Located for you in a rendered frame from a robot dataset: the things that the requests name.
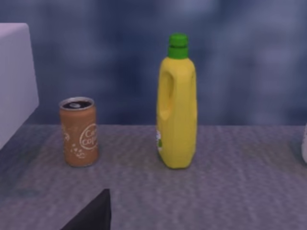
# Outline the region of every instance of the green cap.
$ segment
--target green cap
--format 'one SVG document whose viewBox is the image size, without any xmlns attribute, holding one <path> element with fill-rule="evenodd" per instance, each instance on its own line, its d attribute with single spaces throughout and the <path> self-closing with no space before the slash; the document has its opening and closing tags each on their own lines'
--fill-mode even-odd
<svg viewBox="0 0 307 230">
<path fill-rule="evenodd" d="M 168 55 L 173 59 L 185 59 L 188 57 L 188 36 L 182 33 L 170 35 L 168 42 Z"/>
</svg>

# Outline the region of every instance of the detergent bottle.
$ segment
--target detergent bottle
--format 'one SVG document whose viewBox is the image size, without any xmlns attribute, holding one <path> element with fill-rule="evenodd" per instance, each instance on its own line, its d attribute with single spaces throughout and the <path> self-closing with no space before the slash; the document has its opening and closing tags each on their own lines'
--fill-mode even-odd
<svg viewBox="0 0 307 230">
<path fill-rule="evenodd" d="M 157 147 L 165 165 L 186 168 L 195 153 L 197 132 L 196 71 L 188 57 L 188 37 L 172 34 L 159 72 Z"/>
</svg>

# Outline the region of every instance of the can rim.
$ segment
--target can rim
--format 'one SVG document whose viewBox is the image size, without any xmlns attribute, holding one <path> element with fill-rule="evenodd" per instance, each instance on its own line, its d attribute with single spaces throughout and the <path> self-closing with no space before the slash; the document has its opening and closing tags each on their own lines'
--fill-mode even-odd
<svg viewBox="0 0 307 230">
<path fill-rule="evenodd" d="M 84 102 L 90 102 L 91 105 L 88 106 L 88 107 L 85 107 L 85 108 L 78 108 L 78 109 L 68 109 L 68 108 L 64 108 L 64 105 L 67 104 L 67 103 L 71 103 L 71 102 L 78 102 L 78 101 L 84 101 Z M 69 110 L 69 111 L 79 111 L 79 110 L 85 110 L 85 109 L 89 109 L 91 107 L 93 107 L 95 104 L 94 100 L 89 98 L 89 97 L 70 97 L 70 98 L 67 98 L 63 101 L 61 101 L 59 103 L 59 107 L 60 109 L 63 109 L 63 110 Z"/>
</svg>

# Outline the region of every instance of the table surface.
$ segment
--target table surface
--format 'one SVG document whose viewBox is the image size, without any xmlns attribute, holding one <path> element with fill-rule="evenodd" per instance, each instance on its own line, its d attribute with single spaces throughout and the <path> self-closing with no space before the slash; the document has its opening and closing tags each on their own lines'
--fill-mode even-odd
<svg viewBox="0 0 307 230">
<path fill-rule="evenodd" d="M 59 230 L 110 188 L 113 230 L 306 230 L 302 126 L 200 126 L 191 166 L 159 160 L 154 126 L 99 126 L 101 156 L 68 166 L 60 126 L 0 151 L 0 229 Z"/>
</svg>

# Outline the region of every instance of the blue wall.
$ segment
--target blue wall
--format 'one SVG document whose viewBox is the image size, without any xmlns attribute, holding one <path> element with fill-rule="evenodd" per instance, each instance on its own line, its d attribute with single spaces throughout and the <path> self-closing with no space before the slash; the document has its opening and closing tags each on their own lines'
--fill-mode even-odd
<svg viewBox="0 0 307 230">
<path fill-rule="evenodd" d="M 0 22 L 30 26 L 41 105 L 92 97 L 101 124 L 154 124 L 172 32 L 189 35 L 201 124 L 307 121 L 307 6 L 294 0 L 9 0 Z"/>
</svg>

